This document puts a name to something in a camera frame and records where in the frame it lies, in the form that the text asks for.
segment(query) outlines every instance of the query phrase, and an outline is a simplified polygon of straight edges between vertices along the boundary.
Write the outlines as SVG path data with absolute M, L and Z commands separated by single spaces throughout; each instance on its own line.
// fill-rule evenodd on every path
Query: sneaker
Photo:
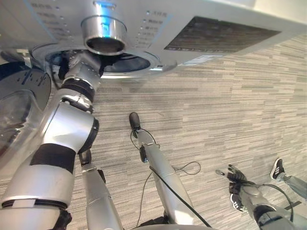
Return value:
M 239 210 L 240 212 L 248 212 L 247 209 L 243 206 L 239 195 L 230 194 L 230 201 L 232 203 L 232 207 L 234 207 L 235 210 Z
M 270 173 L 270 177 L 276 180 L 282 173 L 284 173 L 283 160 L 281 158 L 277 158 Z

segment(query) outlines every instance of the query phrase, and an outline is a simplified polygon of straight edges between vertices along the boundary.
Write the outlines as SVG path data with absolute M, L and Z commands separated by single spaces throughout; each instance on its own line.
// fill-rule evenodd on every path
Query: wire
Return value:
M 188 173 L 187 171 L 184 170 L 184 168 L 187 167 L 188 165 L 192 164 L 192 163 L 198 164 L 200 168 L 199 168 L 198 171 L 195 172 L 195 173 Z M 196 175 L 196 174 L 198 174 L 198 173 L 201 171 L 201 164 L 199 164 L 199 162 L 197 162 L 197 161 L 191 161 L 190 163 L 187 163 L 185 166 L 183 166 L 183 167 L 181 167 L 181 168 L 177 168 L 177 167 L 173 166 L 173 169 L 174 169 L 176 172 L 177 172 L 177 171 L 183 171 L 183 172 L 186 173 L 187 175 Z
M 290 221 L 293 222 L 294 210 L 293 210 L 292 202 L 291 202 L 290 198 L 288 197 L 288 195 L 281 188 L 279 188 L 279 187 L 277 187 L 273 184 L 255 184 L 251 181 L 243 181 L 242 185 L 249 185 L 249 186 L 255 186 L 255 187 L 267 186 L 267 187 L 274 188 L 274 189 L 278 190 L 279 192 L 281 192 L 286 197 L 287 201 L 289 202 L 289 206 L 290 206 L 290 209 L 291 209 Z
M 184 199 L 182 199 L 169 185 L 168 183 L 163 180 L 163 178 L 156 172 L 156 170 L 149 166 L 149 168 L 154 172 L 154 174 L 156 174 L 160 180 L 166 185 L 166 187 L 168 187 L 168 189 L 183 203 L 185 204 L 207 227 L 211 228 L 210 224 L 208 224 L 208 222 L 197 212 L 195 211 L 194 208 L 191 207 L 191 205 L 189 205 Z
M 138 227 L 139 222 L 140 222 L 140 219 L 141 219 L 141 214 L 142 214 L 142 202 L 143 202 L 143 197 L 144 197 L 145 186 L 146 186 L 146 183 L 147 183 L 149 177 L 150 177 L 152 174 L 153 174 L 153 173 L 151 172 L 151 173 L 148 175 L 148 177 L 147 177 L 147 179 L 146 179 L 146 181 L 145 181 L 145 183 L 144 183 L 144 185 L 143 185 L 143 191 L 142 191 L 142 196 L 141 196 L 141 204 L 140 204 L 140 213 L 139 213 L 138 222 L 136 223 L 136 228 Z
M 192 164 L 192 163 L 198 164 L 200 168 L 199 168 L 199 170 L 198 170 L 197 172 L 195 172 L 195 173 L 188 173 L 187 171 L 184 170 L 184 168 L 187 167 L 188 165 Z M 197 161 L 191 161 L 190 163 L 186 164 L 185 166 L 179 167 L 179 168 L 174 167 L 174 166 L 172 166 L 172 167 L 173 167 L 173 169 L 174 169 L 175 171 L 183 171 L 183 172 L 186 173 L 187 175 L 196 175 L 196 174 L 198 174 L 198 173 L 201 171 L 201 164 L 199 164 L 199 162 L 197 162 Z M 142 196 L 141 196 L 141 204 L 140 204 L 140 213 L 139 213 L 139 218 L 138 218 L 138 222 L 137 222 L 137 224 L 136 224 L 136 227 L 138 227 L 138 224 L 139 224 L 140 219 L 141 219 L 141 214 L 142 214 L 142 202 L 143 202 L 143 197 L 144 197 L 145 186 L 146 186 L 146 183 L 147 183 L 149 177 L 150 177 L 152 174 L 153 174 L 153 173 L 151 172 L 151 173 L 148 175 L 148 177 L 147 177 L 146 180 L 145 180 L 144 186 L 143 186 Z
M 290 208 L 291 208 L 290 221 L 293 222 L 293 216 L 294 216 L 293 206 L 292 206 L 292 202 L 291 202 L 290 198 L 287 196 L 287 194 L 281 188 L 279 188 L 279 187 L 277 187 L 273 184 L 262 184 L 261 186 L 267 186 L 267 187 L 275 188 L 276 190 L 281 192 L 286 197 L 287 201 L 289 202 Z
M 134 147 L 135 147 L 137 150 L 140 150 L 140 148 L 138 148 L 138 147 L 134 144 L 134 142 L 133 142 L 133 140 L 132 140 L 132 134 L 133 134 L 134 131 L 137 131 L 137 130 L 143 130 L 143 131 L 145 131 L 146 133 L 148 133 L 148 134 L 152 137 L 154 143 L 158 146 L 158 148 L 160 148 L 160 145 L 157 144 L 157 142 L 155 141 L 154 137 L 152 136 L 152 134 L 151 134 L 150 132 L 148 132 L 148 131 L 147 131 L 146 129 L 144 129 L 144 128 L 134 128 L 133 130 L 131 130 L 131 133 L 130 133 L 130 140 L 131 140 L 132 144 L 134 145 Z

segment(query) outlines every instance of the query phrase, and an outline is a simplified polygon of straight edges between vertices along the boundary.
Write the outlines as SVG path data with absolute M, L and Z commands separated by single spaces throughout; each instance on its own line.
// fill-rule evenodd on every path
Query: metal cylinder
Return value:
M 120 21 L 107 16 L 94 16 L 81 23 L 85 47 L 93 53 L 119 55 L 127 47 L 127 29 Z

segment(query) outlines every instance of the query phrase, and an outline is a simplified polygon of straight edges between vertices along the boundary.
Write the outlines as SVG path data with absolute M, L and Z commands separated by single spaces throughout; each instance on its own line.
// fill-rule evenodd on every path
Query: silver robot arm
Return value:
M 70 66 L 60 90 L 44 112 L 41 144 L 18 168 L 1 200 L 1 229 L 65 229 L 71 221 L 74 159 L 90 149 L 99 129 L 92 102 L 98 69 L 83 57 Z

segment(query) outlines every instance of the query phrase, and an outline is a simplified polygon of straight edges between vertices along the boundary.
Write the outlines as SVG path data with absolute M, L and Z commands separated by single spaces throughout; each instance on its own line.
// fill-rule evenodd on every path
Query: appliance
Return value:
M 306 7 L 305 0 L 2 0 L 0 49 L 47 72 L 63 55 L 111 52 L 117 60 L 102 78 L 146 79 L 304 33 Z

